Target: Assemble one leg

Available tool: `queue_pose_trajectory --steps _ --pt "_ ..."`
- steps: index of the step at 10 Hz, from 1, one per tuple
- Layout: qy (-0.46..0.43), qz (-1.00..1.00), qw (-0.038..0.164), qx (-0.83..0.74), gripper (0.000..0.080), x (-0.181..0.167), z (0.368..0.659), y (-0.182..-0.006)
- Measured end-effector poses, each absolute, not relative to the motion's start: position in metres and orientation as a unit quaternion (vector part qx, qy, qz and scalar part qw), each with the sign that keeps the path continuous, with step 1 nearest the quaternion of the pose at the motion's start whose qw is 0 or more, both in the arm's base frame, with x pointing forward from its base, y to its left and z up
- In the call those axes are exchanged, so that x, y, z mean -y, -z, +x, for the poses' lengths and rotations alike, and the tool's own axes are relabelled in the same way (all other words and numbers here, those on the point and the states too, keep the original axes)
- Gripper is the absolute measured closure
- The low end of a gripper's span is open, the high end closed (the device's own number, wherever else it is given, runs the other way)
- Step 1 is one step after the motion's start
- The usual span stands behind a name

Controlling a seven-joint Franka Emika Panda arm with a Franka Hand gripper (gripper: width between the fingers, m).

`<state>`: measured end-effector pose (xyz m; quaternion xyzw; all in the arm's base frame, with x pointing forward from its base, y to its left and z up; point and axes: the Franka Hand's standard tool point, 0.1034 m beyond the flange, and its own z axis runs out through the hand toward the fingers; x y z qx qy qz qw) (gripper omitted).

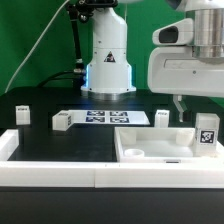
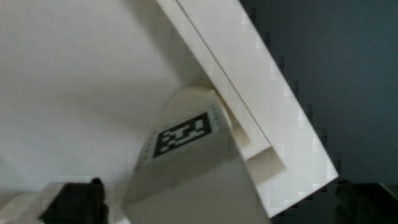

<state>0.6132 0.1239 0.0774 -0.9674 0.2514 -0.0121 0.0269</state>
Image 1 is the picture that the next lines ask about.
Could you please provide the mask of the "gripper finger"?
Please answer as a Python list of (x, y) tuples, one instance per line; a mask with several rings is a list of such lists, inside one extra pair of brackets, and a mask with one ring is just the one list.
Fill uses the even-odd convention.
[(179, 112), (179, 121), (183, 122), (184, 121), (184, 112), (187, 110), (186, 104), (183, 100), (183, 96), (182, 95), (174, 95), (173, 103)]

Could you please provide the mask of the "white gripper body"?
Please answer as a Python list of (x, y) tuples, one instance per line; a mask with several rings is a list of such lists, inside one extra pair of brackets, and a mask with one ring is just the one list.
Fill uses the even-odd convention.
[(224, 98), (224, 41), (194, 44), (194, 20), (185, 18), (156, 30), (149, 57), (152, 92)]

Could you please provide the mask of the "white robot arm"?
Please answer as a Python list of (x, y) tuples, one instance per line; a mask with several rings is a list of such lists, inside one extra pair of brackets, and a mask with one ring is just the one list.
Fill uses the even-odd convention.
[[(180, 112), (184, 95), (224, 98), (224, 0), (166, 0), (185, 18), (156, 30), (157, 46), (148, 63), (148, 86), (173, 96)], [(110, 4), (90, 3), (95, 10), (93, 58), (82, 91), (116, 100), (133, 92), (126, 60), (127, 24)]]

